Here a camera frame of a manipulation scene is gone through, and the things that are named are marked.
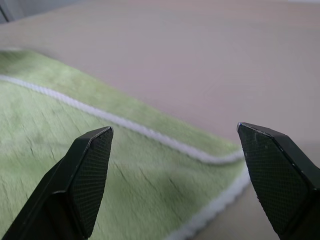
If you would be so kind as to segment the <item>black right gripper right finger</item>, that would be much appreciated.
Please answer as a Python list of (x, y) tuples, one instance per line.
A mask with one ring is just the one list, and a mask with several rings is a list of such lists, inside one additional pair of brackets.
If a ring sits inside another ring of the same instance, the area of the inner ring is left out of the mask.
[(281, 132), (237, 125), (251, 183), (281, 240), (320, 238), (320, 169)]

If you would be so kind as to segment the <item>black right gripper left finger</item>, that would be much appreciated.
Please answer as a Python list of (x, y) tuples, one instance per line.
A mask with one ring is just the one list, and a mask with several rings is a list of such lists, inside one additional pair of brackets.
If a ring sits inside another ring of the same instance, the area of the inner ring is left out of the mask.
[(40, 180), (4, 240), (87, 240), (106, 186), (114, 130), (98, 128), (76, 138)]

